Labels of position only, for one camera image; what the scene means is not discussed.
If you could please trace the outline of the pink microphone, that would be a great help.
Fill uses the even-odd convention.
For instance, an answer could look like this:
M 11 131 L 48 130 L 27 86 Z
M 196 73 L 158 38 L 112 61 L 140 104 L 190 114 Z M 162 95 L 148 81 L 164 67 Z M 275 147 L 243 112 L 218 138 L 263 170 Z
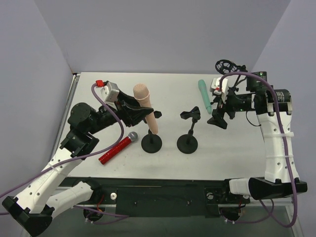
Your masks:
M 138 103 L 142 107 L 146 107 L 146 108 L 152 107 L 151 102 L 150 102 L 150 92 L 145 84 L 143 83 L 136 84 L 133 88 L 133 95 L 134 95 L 134 98 L 138 101 Z M 157 135 L 158 125 L 157 125 L 157 121 L 154 116 L 154 113 L 152 112 L 149 115 L 147 115 L 145 117 L 145 120 L 152 134 Z

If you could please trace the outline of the black mic stand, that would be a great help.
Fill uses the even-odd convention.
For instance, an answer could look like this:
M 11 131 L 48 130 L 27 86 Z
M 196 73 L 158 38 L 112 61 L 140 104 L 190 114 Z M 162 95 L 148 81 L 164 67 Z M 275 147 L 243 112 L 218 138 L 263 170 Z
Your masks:
M 200 120 L 200 110 L 195 106 L 189 112 L 183 111 L 180 114 L 181 119 L 192 119 L 192 125 L 187 134 L 181 135 L 177 140 L 177 148 L 184 154 L 192 154 L 198 148 L 198 141 L 194 137 L 194 126 Z
M 149 115 L 150 124 L 162 116 L 160 111 L 154 111 L 152 114 L 153 115 Z M 149 129 L 148 134 L 141 140 L 141 147 L 143 151 L 149 154 L 157 153 L 162 148 L 162 140 L 157 134 L 152 133 L 151 126 L 148 124 L 147 119 L 143 119 L 143 121 L 148 125 Z

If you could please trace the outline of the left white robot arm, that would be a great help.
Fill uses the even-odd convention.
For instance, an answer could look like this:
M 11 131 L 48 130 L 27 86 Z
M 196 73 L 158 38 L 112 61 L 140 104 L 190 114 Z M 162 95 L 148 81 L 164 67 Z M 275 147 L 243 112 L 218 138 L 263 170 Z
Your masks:
M 93 135 L 116 122 L 120 126 L 136 126 L 154 111 L 121 92 L 115 105 L 116 109 L 101 107 L 98 110 L 84 102 L 74 105 L 68 118 L 70 131 L 41 175 L 28 182 L 16 196 L 3 200 L 3 207 L 31 236 L 42 234 L 65 210 L 81 202 L 97 200 L 102 195 L 101 185 L 91 178 L 53 195 L 68 174 L 94 150 L 99 139 Z

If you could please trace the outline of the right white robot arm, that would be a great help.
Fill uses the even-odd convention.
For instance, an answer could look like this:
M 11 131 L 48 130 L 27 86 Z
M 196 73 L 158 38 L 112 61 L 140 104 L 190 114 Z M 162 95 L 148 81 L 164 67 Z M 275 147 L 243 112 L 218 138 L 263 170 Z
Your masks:
M 274 89 L 266 72 L 231 72 L 214 78 L 210 92 L 217 104 L 208 124 L 226 129 L 224 115 L 256 113 L 264 141 L 266 168 L 264 177 L 230 179 L 229 191 L 255 200 L 296 197 L 307 192 L 295 167 L 291 131 L 292 100 L 286 89 Z

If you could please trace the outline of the red glitter microphone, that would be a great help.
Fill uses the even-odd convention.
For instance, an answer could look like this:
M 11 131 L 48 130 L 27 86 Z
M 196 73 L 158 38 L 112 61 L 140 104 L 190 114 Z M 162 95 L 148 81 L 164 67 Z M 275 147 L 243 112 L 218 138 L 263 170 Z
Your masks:
M 112 158 L 114 158 L 121 151 L 123 151 L 126 147 L 128 147 L 131 143 L 134 143 L 137 139 L 138 134 L 135 131 L 130 132 L 124 139 L 122 139 L 118 144 L 116 144 L 105 154 L 103 154 L 98 160 L 102 165 L 105 165 Z

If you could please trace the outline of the teal microphone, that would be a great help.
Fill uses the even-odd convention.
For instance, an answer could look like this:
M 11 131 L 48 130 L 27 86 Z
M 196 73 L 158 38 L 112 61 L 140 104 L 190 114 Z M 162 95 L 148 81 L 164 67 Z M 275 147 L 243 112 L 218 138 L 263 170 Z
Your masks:
M 209 100 L 209 96 L 208 96 L 208 92 L 207 92 L 207 88 L 206 88 L 206 83 L 204 80 L 200 79 L 198 81 L 198 88 L 205 106 L 205 109 L 207 110 L 208 114 L 212 114 L 212 107 L 211 107 L 211 103 Z

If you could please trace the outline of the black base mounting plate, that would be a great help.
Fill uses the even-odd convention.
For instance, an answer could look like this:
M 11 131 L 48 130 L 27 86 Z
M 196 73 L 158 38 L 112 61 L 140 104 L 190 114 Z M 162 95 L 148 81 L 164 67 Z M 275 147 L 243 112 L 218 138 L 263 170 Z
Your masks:
M 60 188 L 80 181 L 91 182 L 99 192 L 83 204 L 115 207 L 129 217 L 218 217 L 219 207 L 236 213 L 249 198 L 232 195 L 228 183 L 216 180 L 168 180 L 127 178 L 66 178 Z

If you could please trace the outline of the tripod shock mount stand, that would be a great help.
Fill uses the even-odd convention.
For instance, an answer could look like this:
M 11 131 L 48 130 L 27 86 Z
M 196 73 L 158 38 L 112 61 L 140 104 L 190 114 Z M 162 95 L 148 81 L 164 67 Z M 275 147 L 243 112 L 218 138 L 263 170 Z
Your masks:
M 248 72 L 245 65 L 237 65 L 234 62 L 226 59 L 217 61 L 215 64 L 215 69 L 222 75 L 230 72 Z

